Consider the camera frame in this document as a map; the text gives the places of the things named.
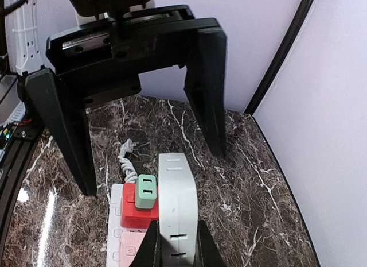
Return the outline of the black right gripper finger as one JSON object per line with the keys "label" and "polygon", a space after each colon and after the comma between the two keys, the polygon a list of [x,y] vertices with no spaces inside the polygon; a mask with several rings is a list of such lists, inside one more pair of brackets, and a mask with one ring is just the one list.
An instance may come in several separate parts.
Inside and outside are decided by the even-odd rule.
{"label": "black right gripper finger", "polygon": [[161,235],[159,222],[152,221],[130,267],[160,267]]}
{"label": "black right gripper finger", "polygon": [[69,91],[49,68],[27,76],[25,91],[57,142],[82,193],[96,196],[96,175],[83,100]]}
{"label": "black right gripper finger", "polygon": [[198,222],[194,266],[226,266],[205,221]]}

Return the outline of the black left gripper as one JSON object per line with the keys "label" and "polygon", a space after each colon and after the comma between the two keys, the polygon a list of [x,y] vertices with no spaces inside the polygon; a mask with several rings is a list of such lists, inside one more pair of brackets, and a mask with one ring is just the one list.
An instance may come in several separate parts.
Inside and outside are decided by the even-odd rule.
{"label": "black left gripper", "polygon": [[186,68],[184,91],[215,157],[226,157],[224,86],[227,37],[215,18],[187,5],[130,11],[149,0],[70,0],[81,16],[109,17],[48,38],[56,77],[84,105],[140,92],[139,75]]}

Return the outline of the pink cube socket adapter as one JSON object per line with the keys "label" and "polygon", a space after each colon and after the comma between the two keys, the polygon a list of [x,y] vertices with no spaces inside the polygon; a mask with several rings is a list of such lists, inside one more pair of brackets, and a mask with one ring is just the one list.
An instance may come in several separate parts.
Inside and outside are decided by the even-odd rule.
{"label": "pink cube socket adapter", "polygon": [[119,242],[119,266],[128,267],[131,265],[145,235],[145,232],[138,231],[122,232]]}

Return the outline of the white power strip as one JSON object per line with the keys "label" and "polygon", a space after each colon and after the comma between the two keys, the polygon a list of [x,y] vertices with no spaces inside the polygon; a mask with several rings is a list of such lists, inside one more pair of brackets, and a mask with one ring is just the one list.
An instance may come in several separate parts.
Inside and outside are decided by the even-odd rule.
{"label": "white power strip", "polygon": [[119,266],[119,242],[124,230],[120,225],[122,195],[123,184],[113,184],[108,216],[106,267]]}

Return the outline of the red cube socket adapter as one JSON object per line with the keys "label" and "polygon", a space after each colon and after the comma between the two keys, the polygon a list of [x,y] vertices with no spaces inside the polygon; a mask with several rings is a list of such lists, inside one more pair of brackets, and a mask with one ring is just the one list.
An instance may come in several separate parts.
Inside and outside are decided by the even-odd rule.
{"label": "red cube socket adapter", "polygon": [[137,210],[135,207],[135,190],[135,184],[123,185],[120,225],[129,230],[148,229],[152,221],[159,220],[158,199],[151,210]]}

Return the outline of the small white adapter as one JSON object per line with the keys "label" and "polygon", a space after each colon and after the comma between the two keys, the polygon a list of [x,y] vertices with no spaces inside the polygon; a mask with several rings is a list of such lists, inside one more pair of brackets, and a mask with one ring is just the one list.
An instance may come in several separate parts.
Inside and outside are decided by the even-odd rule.
{"label": "small white adapter", "polygon": [[193,174],[183,153],[162,153],[158,164],[162,265],[193,266],[198,225]]}

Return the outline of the mint green usb charger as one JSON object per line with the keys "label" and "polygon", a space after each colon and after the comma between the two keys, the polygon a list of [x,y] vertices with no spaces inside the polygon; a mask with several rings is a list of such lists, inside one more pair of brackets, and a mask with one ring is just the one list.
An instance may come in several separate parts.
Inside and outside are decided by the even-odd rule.
{"label": "mint green usb charger", "polygon": [[135,189],[135,208],[139,211],[152,210],[157,198],[156,177],[153,175],[139,175]]}

